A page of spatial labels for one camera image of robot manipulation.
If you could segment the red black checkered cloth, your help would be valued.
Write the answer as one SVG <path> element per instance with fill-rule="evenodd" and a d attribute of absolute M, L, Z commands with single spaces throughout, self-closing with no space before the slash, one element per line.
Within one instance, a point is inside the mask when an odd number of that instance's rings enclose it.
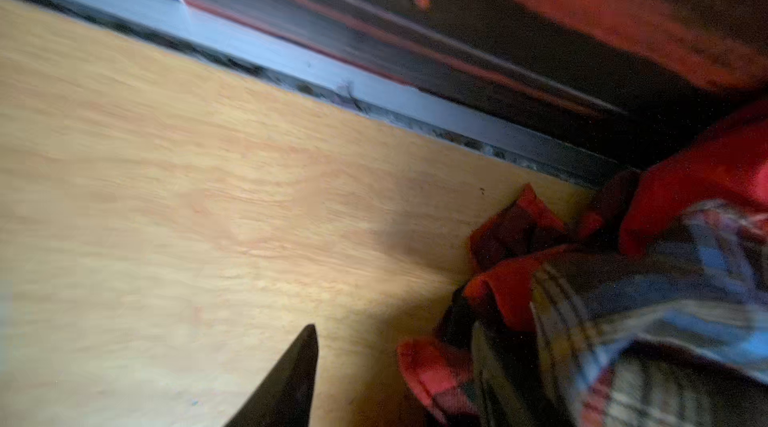
<path fill-rule="evenodd" d="M 556 418 L 543 395 L 530 309 L 533 273 L 544 261 L 593 240 L 607 220 L 592 204 L 573 227 L 525 186 L 517 199 L 469 237 L 473 275 L 458 288 L 435 333 L 402 342 L 400 373 L 431 426 L 478 426 L 480 388 L 471 352 L 473 328 L 493 335 L 513 356 L 515 396 L 534 417 Z"/>

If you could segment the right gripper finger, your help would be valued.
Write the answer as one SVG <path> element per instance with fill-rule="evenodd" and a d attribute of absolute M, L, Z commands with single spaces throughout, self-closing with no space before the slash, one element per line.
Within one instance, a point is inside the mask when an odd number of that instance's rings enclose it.
<path fill-rule="evenodd" d="M 225 426 L 307 427 L 317 362 L 317 331 L 314 324 L 308 324 Z"/>

